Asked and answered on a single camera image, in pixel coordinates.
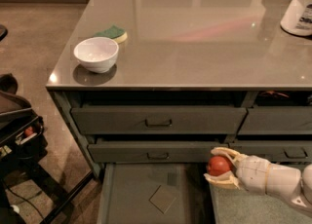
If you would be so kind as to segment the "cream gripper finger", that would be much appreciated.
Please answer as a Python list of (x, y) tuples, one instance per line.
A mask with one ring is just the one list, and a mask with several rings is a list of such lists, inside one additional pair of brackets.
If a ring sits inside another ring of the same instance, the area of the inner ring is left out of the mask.
[(240, 181), (232, 171), (228, 171), (219, 176), (204, 174), (205, 179), (215, 187), (223, 189), (240, 189)]
[(233, 165), (238, 165), (247, 158), (247, 155), (226, 147), (215, 147), (211, 150), (211, 153), (214, 156), (226, 157)]

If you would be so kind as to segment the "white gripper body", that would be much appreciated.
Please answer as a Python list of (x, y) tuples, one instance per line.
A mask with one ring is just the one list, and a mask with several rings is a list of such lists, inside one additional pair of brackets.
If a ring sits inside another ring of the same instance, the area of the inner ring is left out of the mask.
[(236, 176), (246, 191), (264, 195), (270, 165), (268, 160), (248, 156), (237, 166)]

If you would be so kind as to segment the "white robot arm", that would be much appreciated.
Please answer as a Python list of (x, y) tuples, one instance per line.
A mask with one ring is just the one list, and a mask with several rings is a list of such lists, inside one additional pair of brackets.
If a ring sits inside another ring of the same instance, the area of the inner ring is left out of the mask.
[(223, 189), (238, 189), (276, 198), (312, 216), (311, 166), (303, 171), (225, 147), (216, 147), (207, 164), (205, 179)]

